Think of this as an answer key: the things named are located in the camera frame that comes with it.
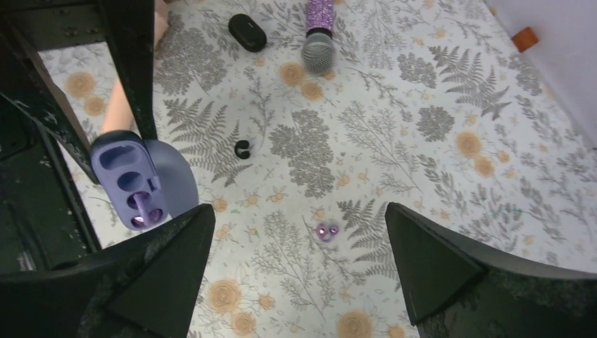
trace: gray leaf print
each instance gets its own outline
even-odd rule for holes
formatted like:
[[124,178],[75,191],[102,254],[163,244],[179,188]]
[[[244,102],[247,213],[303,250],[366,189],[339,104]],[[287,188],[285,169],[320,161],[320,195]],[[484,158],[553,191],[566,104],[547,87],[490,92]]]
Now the gray leaf print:
[[295,127],[278,125],[269,136],[272,154],[289,158],[291,182],[307,186],[306,197],[320,199],[334,188],[334,176],[327,167],[334,160],[329,147],[328,126],[316,111],[294,111]]
[[304,4],[289,5],[283,1],[263,4],[265,12],[261,12],[265,21],[275,22],[276,29],[268,33],[268,40],[276,49],[288,48],[293,51],[303,47],[305,41],[305,13]]
[[251,258],[257,270],[285,276],[280,287],[291,297],[294,308],[304,311],[313,306],[324,318],[321,307],[313,298],[313,259],[308,253],[301,252],[305,246],[304,235],[295,224],[289,223],[282,211],[265,216],[263,227],[271,242],[262,250],[256,250]]
[[390,170],[399,169],[404,173],[410,182],[401,187],[403,191],[419,189],[413,180],[413,173],[418,169],[417,159],[408,153],[403,142],[395,141],[396,121],[388,109],[379,110],[368,118],[363,105],[352,101],[338,119],[347,129],[348,139],[357,147],[370,151],[373,163]]
[[499,136],[498,141],[502,142],[504,146],[508,147],[512,151],[512,154],[518,156],[518,143],[515,139],[509,139],[506,137],[504,125],[495,124],[494,129],[496,134]]
[[440,75],[447,75],[442,82],[458,83],[446,93],[462,94],[455,100],[457,104],[470,104],[482,109],[481,116],[492,113],[491,119],[500,117],[501,111],[512,102],[500,102],[510,86],[497,90],[496,74],[492,66],[489,75],[484,78],[481,64],[481,53],[475,54],[470,60],[470,50],[467,49],[459,56],[460,47],[448,50],[448,47],[429,47],[437,61],[437,68],[443,68]]
[[561,148],[563,146],[562,135],[558,128],[552,125],[549,114],[544,111],[535,110],[531,100],[526,97],[517,95],[516,99],[524,116],[533,122],[533,129],[535,129],[539,137],[545,141],[553,142]]
[[234,129],[227,134],[225,111],[222,106],[218,112],[213,112],[214,102],[210,102],[199,112],[201,99],[191,105],[187,100],[179,99],[164,100],[164,106],[168,110],[170,118],[169,125],[177,125],[172,130],[173,142],[190,143],[180,149],[183,155],[190,155],[187,158],[191,166],[211,171],[215,182],[220,178],[226,178],[224,186],[235,183],[236,177],[250,168],[251,164],[241,164],[240,159],[234,155],[233,145],[239,139],[239,122]]
[[[303,218],[303,224],[307,231],[310,233],[314,232],[313,227],[307,224],[305,218]],[[365,284],[365,274],[357,272],[351,268],[353,265],[352,262],[345,256],[339,254],[340,248],[338,246],[324,244],[313,236],[310,236],[309,238],[311,240],[309,241],[308,248],[312,256],[321,253],[321,264],[325,270],[336,268],[338,270],[336,275],[341,276],[346,282],[351,282],[355,285]]]
[[337,202],[342,212],[342,220],[347,231],[351,230],[348,239],[356,239],[351,249],[367,249],[368,252],[357,257],[354,263],[368,262],[370,266],[365,270],[365,276],[382,275],[396,281],[397,291],[400,289],[400,279],[394,261],[394,254],[390,245],[390,238],[386,229],[385,213],[387,204],[382,204],[377,211],[373,206],[375,200],[362,204],[352,201]]
[[354,9],[365,16],[363,51],[371,68],[394,69],[394,51],[407,46],[403,35],[394,31],[397,20],[393,1],[373,0],[372,4],[358,1]]
[[249,103],[257,109],[259,117],[250,117],[251,122],[259,129],[261,136],[265,139],[268,133],[268,128],[271,126],[274,119],[274,110],[268,109],[271,94],[264,95],[261,90],[261,78],[255,76],[255,69],[248,67],[244,71],[245,76],[253,82],[253,86],[249,88],[249,93],[254,95],[254,99]]
[[228,56],[235,61],[239,59],[240,45],[234,40],[228,31],[228,19],[220,17],[219,14],[209,8],[199,8],[197,13],[203,16],[201,29],[207,36],[217,41],[220,51],[228,53]]
[[521,53],[510,55],[508,68],[518,70],[516,83],[522,90],[529,92],[532,96],[537,96],[543,92],[537,69],[524,60],[524,56]]
[[425,141],[446,141],[446,135],[454,126],[454,118],[442,107],[431,106],[419,109],[421,120],[417,130],[425,136]]
[[554,265],[554,266],[560,265],[558,255],[555,252],[547,251],[545,253],[545,260],[547,261],[547,263],[549,263],[551,265]]
[[591,227],[594,225],[590,224],[587,217],[587,209],[585,206],[584,195],[581,189],[571,190],[568,187],[568,177],[563,173],[559,178],[554,176],[550,168],[547,166],[544,160],[536,161],[535,156],[530,153],[522,153],[520,155],[520,162],[523,165],[531,168],[538,168],[541,172],[539,180],[545,184],[552,186],[550,190],[551,195],[558,196],[564,201],[568,202],[568,208],[562,208],[561,213],[570,215],[586,227],[589,239],[593,241],[593,230]]
[[569,153],[565,158],[558,158],[558,165],[572,175],[580,177],[581,182],[597,183],[595,162],[589,160],[585,148],[577,148],[574,153]]
[[533,218],[541,222],[543,231],[554,241],[562,243],[566,240],[560,228],[562,223],[560,216],[550,204],[543,201],[541,192],[531,185],[525,177],[520,179],[520,192],[529,199],[529,213]]
[[171,13],[170,27],[156,50],[154,82],[163,87],[166,95],[186,94],[195,81],[204,92],[220,84],[228,70],[214,47],[208,44],[203,32],[195,27],[184,28],[182,16]]
[[377,89],[379,95],[377,96],[378,99],[388,99],[390,103],[390,107],[392,108],[399,108],[400,113],[402,115],[402,120],[404,122],[412,122],[413,121],[413,114],[406,110],[406,105],[404,102],[399,100],[394,94],[398,90],[398,88],[392,86],[391,84],[384,84],[382,81],[385,79],[383,75],[376,75],[376,74],[369,74],[362,72],[355,68],[348,69],[354,70],[357,74],[360,75],[360,78],[363,79],[365,82],[365,89],[369,92],[372,88]]
[[512,252],[518,244],[522,210],[515,204],[504,202],[503,196],[490,188],[489,193],[481,184],[471,193],[470,203],[482,210],[482,216],[468,225],[460,226],[460,233],[481,243],[505,252]]
[[412,83],[421,83],[426,87],[435,88],[435,68],[433,63],[417,58],[414,53],[398,57],[398,67],[402,72],[400,78]]
[[421,165],[425,167],[425,176],[435,183],[435,193],[446,206],[454,206],[460,211],[460,216],[468,215],[467,202],[464,194],[455,188],[454,177],[451,173],[438,169],[437,161],[425,155],[418,156]]
[[349,32],[344,19],[334,12],[334,41],[340,44],[339,52],[350,63],[361,63],[356,56],[358,40]]

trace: black ring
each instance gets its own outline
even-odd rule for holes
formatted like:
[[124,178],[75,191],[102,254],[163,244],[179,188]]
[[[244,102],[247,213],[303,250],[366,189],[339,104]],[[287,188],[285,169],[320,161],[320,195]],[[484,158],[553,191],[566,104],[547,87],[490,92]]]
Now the black ring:
[[234,155],[241,160],[246,160],[247,158],[251,157],[251,153],[249,152],[250,146],[251,144],[249,144],[249,141],[246,141],[245,139],[238,141],[234,145]]

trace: black earbud case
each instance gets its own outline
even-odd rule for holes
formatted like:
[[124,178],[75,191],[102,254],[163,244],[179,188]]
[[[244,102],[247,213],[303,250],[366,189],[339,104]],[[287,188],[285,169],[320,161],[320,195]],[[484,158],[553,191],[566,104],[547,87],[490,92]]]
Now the black earbud case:
[[261,51],[268,43],[265,32],[245,14],[236,14],[228,22],[228,31],[245,48],[253,53]]

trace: orange flower print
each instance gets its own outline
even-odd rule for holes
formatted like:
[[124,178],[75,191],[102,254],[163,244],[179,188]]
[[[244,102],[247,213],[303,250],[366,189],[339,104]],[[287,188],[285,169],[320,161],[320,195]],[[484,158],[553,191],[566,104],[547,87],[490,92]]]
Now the orange flower print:
[[336,324],[338,338],[370,338],[373,324],[369,315],[362,311],[343,314]]
[[232,238],[232,235],[230,234],[230,230],[234,229],[236,227],[235,224],[224,224],[222,225],[222,227],[215,232],[215,238],[217,241],[227,241],[227,240],[231,240],[234,243],[237,243],[237,241],[235,241]]
[[259,194],[257,194],[257,191],[257,188],[255,188],[252,192],[244,190],[244,200],[238,201],[237,204],[245,208],[257,206],[257,202],[259,202]]
[[512,168],[506,170],[505,173],[503,174],[503,176],[505,178],[510,178],[510,179],[518,178],[518,174],[516,173],[516,170],[514,170]]
[[328,81],[332,81],[336,77],[336,73],[334,73],[333,70],[330,70],[321,76]]
[[388,338],[405,338],[406,332],[400,325],[388,326]]
[[342,283],[342,287],[338,290],[338,296],[344,303],[350,304],[352,300],[356,299],[351,293],[348,291],[348,287]]
[[320,206],[319,208],[311,207],[311,213],[313,214],[313,216],[311,216],[311,219],[313,220],[322,220],[325,217],[325,209],[323,206]]
[[526,245],[532,245],[535,242],[535,236],[526,236],[524,238],[524,243]]
[[421,211],[422,209],[425,209],[425,207],[423,206],[423,198],[421,197],[420,200],[414,201],[413,206],[415,207],[415,209],[417,209],[419,211]]
[[474,125],[475,123],[477,123],[477,116],[473,114],[467,115],[465,123],[467,125]]
[[260,294],[259,306],[261,306],[263,310],[271,310],[276,306],[276,301],[270,294]]
[[253,64],[257,67],[263,67],[263,65],[265,65],[265,58],[263,58],[263,56],[259,56]]
[[218,280],[207,291],[207,301],[215,313],[231,313],[241,303],[241,291],[234,280]]
[[106,111],[106,100],[101,96],[89,95],[85,99],[85,113],[89,116],[100,116]]
[[474,158],[481,152],[481,140],[476,132],[464,131],[456,136],[456,148],[466,158]]
[[369,181],[369,177],[367,177],[367,169],[365,169],[365,171],[358,173],[357,175],[358,179],[363,181],[363,182],[368,182]]
[[315,82],[303,84],[301,87],[301,92],[307,100],[311,101],[317,101],[323,97],[323,91],[321,90],[321,87]]
[[223,213],[224,211],[226,211],[226,208],[228,208],[228,203],[221,197],[213,200],[211,204],[213,205],[213,209],[217,213]]
[[413,37],[413,42],[418,46],[425,45],[425,42],[423,41],[423,38],[421,38],[421,37]]
[[490,158],[479,156],[475,159],[475,171],[483,178],[489,178],[494,175],[494,162]]
[[88,72],[76,72],[66,79],[66,93],[77,99],[90,95],[96,86],[95,77]]
[[286,189],[286,186],[283,186],[279,189],[276,187],[273,187],[274,193],[271,194],[270,196],[268,196],[266,200],[272,201],[274,203],[280,202],[282,199],[284,199],[284,197],[288,197],[288,194],[284,192],[285,189]]
[[345,171],[342,172],[342,173],[340,173],[340,172],[338,172],[338,173],[340,174],[339,177],[338,177],[338,185],[340,187],[345,187],[346,185],[348,185],[350,183],[351,178],[350,178],[350,176],[348,176],[346,174]]
[[508,163],[508,162],[510,162],[510,154],[508,154],[505,151],[499,151],[498,152],[498,159],[502,163]]
[[435,38],[436,39],[443,39],[446,37],[446,31],[443,28],[438,28],[435,30]]
[[240,337],[245,337],[255,332],[256,321],[251,313],[241,312],[232,317],[230,325],[234,333]]
[[284,84],[294,87],[303,82],[305,70],[300,63],[287,62],[280,67],[279,76]]

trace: floral patterned floor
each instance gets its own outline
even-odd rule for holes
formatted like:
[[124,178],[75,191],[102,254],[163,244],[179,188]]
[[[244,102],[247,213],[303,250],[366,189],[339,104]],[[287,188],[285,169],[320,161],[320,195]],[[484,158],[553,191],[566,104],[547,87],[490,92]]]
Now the floral patterned floor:
[[[597,272],[595,158],[480,0],[337,0],[337,64],[322,77],[300,64],[305,2],[190,1],[170,4],[154,86],[159,135],[218,219],[189,337],[418,337],[390,201]],[[267,32],[266,50],[228,35],[235,13]],[[115,79],[106,45],[42,57],[95,137]],[[258,146],[241,161],[245,138]],[[102,245],[134,236],[68,160]],[[319,221],[340,225],[331,244]]]

